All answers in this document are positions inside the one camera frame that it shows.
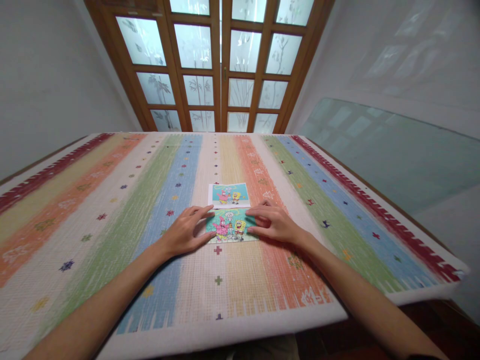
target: wooden door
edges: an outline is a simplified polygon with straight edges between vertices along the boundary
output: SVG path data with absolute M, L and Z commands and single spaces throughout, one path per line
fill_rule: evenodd
M 221 128 L 283 134 L 333 0 L 222 0 Z
M 85 4 L 144 131 L 221 130 L 218 1 Z

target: table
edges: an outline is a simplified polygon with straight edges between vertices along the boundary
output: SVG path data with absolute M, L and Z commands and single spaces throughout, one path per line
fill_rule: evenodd
M 271 199 L 396 304 L 448 298 L 468 267 L 302 136 L 92 134 L 0 187 L 0 351 L 21 358 L 209 184 Z M 347 318 L 306 257 L 266 240 L 208 243 L 145 285 L 99 354 L 136 359 Z

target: yellow stripe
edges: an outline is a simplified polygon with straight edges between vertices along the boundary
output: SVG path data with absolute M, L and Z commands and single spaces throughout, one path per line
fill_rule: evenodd
M 121 143 L 123 136 L 123 134 L 116 134 L 110 137 L 0 215 L 0 244 L 27 224 L 50 201 L 93 167 L 99 159 L 113 151 Z
M 220 136 L 221 183 L 244 183 L 242 163 L 237 154 L 235 139 Z M 225 243 L 228 255 L 228 317 L 249 316 L 276 311 L 275 300 L 269 292 L 259 241 Z

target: blue stripe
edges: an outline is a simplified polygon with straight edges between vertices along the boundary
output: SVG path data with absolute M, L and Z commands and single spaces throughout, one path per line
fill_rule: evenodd
M 178 215 L 190 206 L 201 144 L 201 135 L 186 135 L 183 138 L 156 199 L 151 217 L 136 249 L 135 258 L 157 241 L 162 231 L 167 230 Z M 167 214 L 172 211 L 173 215 L 168 216 Z M 166 325 L 172 325 L 181 265 L 182 258 L 177 257 L 164 265 L 149 281 L 147 287 L 153 287 L 152 294 L 148 297 L 140 295 L 135 300 L 118 325 L 117 334 L 150 330 L 152 326 L 154 329 L 162 328 L 167 316 Z
M 317 165 L 315 160 L 310 159 L 308 155 L 304 153 L 303 149 L 297 146 L 294 140 L 287 136 L 279 136 L 278 140 L 293 157 L 305 167 L 310 177 L 315 180 L 322 191 L 347 217 L 362 238 L 371 246 L 373 251 L 375 251 L 378 258 L 389 268 L 397 279 L 403 280 L 411 289 L 438 284 L 435 277 L 423 270 L 412 256 L 405 252 L 402 245 L 397 244 L 395 239 L 392 239 L 382 230 L 377 222 L 344 191 L 343 187 L 337 185 L 330 175 L 326 174 L 322 168 Z M 375 238 L 373 233 L 378 234 L 380 239 Z M 395 260 L 395 256 L 400 259 L 401 262 Z

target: hand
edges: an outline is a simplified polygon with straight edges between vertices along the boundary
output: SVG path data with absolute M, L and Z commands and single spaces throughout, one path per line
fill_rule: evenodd
M 251 234 L 295 244 L 305 232 L 281 207 L 270 200 L 263 200 L 259 205 L 248 209 L 245 214 L 254 216 L 257 220 L 258 226 L 250 226 L 247 229 Z
M 153 245 L 168 259 L 198 249 L 216 235 L 215 231 L 210 231 L 199 237 L 194 236 L 197 223 L 201 219 L 215 215 L 214 212 L 209 212 L 213 207 L 213 205 L 187 207 Z

